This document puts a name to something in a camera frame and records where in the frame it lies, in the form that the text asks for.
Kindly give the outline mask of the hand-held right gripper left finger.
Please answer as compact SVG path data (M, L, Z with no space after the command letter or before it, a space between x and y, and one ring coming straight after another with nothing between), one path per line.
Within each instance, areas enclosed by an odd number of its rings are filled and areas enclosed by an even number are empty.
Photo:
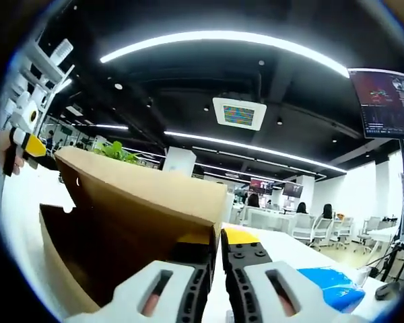
M177 242L165 261L155 260L118 285L94 313L66 322L201 322L211 290L212 243Z

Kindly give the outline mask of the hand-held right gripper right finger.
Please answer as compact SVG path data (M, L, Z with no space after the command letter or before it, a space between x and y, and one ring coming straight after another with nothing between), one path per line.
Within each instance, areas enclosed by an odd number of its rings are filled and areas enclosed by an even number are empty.
M285 262L272 261L247 231L221 232L226 291L236 322L327 322L321 289Z

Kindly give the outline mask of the person's left hand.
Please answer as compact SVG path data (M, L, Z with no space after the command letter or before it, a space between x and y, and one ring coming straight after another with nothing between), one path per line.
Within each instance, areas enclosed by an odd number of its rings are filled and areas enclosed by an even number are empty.
M9 133L10 131L0 131L0 170L3 169L5 163L5 151L11 146ZM22 167L24 167L24 160L20 156L15 155L13 161L13 174L19 175Z

